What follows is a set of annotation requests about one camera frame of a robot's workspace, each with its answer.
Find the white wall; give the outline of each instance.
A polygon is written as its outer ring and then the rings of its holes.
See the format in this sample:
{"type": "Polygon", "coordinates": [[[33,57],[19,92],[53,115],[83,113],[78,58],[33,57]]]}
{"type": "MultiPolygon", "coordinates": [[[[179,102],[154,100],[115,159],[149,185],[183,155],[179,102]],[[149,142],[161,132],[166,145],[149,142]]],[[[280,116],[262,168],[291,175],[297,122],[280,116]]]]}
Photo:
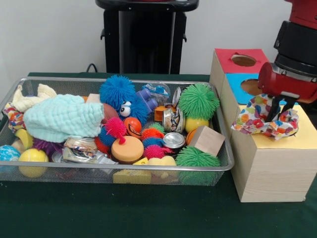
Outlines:
{"type": "MultiPolygon", "coordinates": [[[[181,73],[209,74],[214,48],[263,48],[273,60],[290,6],[283,0],[201,0],[187,13],[181,73]]],[[[105,71],[102,29],[103,10],[94,0],[1,0],[0,99],[31,71],[82,72],[91,62],[105,71]]]]}

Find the cream fabric toy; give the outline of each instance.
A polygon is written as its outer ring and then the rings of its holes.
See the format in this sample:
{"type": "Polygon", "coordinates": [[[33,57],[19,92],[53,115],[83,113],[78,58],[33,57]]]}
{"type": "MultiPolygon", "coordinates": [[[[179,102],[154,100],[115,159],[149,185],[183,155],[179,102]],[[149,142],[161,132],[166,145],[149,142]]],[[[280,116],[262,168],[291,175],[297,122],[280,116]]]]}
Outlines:
{"type": "Polygon", "coordinates": [[[24,97],[22,95],[22,86],[19,85],[13,95],[12,106],[14,106],[19,112],[23,113],[29,108],[33,107],[35,104],[55,96],[56,92],[52,88],[44,84],[39,84],[37,97],[24,97]]]}

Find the red box top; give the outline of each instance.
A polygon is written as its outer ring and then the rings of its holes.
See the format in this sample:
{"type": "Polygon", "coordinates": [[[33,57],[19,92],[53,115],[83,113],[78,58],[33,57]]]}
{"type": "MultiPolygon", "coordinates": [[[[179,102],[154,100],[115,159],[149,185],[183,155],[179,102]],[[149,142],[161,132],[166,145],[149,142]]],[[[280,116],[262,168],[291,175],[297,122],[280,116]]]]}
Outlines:
{"type": "Polygon", "coordinates": [[[259,73],[268,62],[261,49],[215,49],[224,73],[259,73]]]}

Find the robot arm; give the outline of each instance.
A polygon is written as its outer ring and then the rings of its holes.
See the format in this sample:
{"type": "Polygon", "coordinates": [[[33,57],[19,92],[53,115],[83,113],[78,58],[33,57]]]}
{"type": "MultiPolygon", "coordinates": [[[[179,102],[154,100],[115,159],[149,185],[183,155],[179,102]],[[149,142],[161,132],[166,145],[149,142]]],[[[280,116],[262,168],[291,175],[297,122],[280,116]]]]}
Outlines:
{"type": "Polygon", "coordinates": [[[285,1],[293,6],[290,21],[283,22],[274,44],[278,55],[259,73],[259,87],[273,97],[267,121],[276,116],[281,100],[287,102],[283,111],[296,101],[317,100],[317,1],[285,1]]]}

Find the metal basket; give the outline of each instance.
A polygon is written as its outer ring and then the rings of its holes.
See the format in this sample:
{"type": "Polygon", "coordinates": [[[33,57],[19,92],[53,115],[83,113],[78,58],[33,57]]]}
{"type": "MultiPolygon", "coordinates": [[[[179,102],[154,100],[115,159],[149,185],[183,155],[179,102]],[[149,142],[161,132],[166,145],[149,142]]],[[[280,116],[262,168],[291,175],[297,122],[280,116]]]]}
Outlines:
{"type": "MultiPolygon", "coordinates": [[[[17,81],[0,104],[3,110],[7,102],[12,101],[18,85],[23,85],[23,95],[37,95],[39,83],[53,88],[58,94],[73,94],[88,96],[90,93],[99,93],[104,79],[82,78],[49,78],[27,77],[17,81]]],[[[156,81],[133,80],[136,90],[140,90],[146,83],[156,81]]],[[[171,95],[178,86],[187,87],[191,84],[205,82],[176,82],[161,81],[170,87],[171,95]]],[[[150,114],[148,123],[154,121],[150,114]]],[[[138,184],[170,184],[170,185],[215,185],[224,171],[230,170],[233,165],[231,146],[227,137],[221,108],[218,108],[211,120],[214,130],[223,134],[226,139],[218,154],[220,167],[180,167],[180,166],[134,166],[134,165],[100,165],[77,163],[37,163],[37,162],[5,162],[0,161],[0,180],[3,181],[38,181],[38,182],[80,182],[80,183],[138,183],[138,184]],[[27,178],[19,171],[19,167],[27,166],[29,170],[46,167],[47,170],[39,178],[27,178]],[[166,172],[167,177],[160,177],[166,172]]],[[[2,116],[0,122],[0,146],[10,145],[15,140],[14,134],[8,128],[8,118],[2,116]]]]}

